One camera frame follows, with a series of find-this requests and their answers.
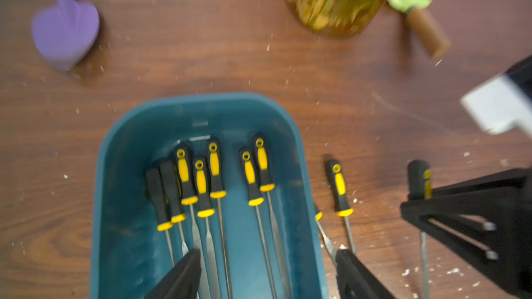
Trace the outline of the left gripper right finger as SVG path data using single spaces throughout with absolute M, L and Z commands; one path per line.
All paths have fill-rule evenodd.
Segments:
M 341 299 L 395 299 L 395 296 L 350 250 L 338 250 L 335 262 Z

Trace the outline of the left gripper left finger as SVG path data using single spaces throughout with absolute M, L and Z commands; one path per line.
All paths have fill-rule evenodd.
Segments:
M 145 298 L 197 298 L 202 267 L 200 251 L 190 250 Z

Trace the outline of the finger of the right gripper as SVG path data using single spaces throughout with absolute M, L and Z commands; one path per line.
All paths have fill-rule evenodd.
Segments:
M 530 169 L 435 188 L 431 198 L 409 198 L 400 211 L 500 289 L 531 297 Z

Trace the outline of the teal plastic storage box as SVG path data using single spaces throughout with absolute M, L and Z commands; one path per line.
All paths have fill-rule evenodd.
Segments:
M 275 187 L 259 208 L 248 204 L 239 152 L 265 140 Z M 96 166 L 91 252 L 92 298 L 143 298 L 181 258 L 157 229 L 145 171 L 175 159 L 186 144 L 206 156 L 221 144 L 227 191 L 216 214 L 198 220 L 213 235 L 223 298 L 327 298 L 303 142 L 281 105 L 254 93 L 206 94 L 154 100 L 121 118 L 101 144 Z

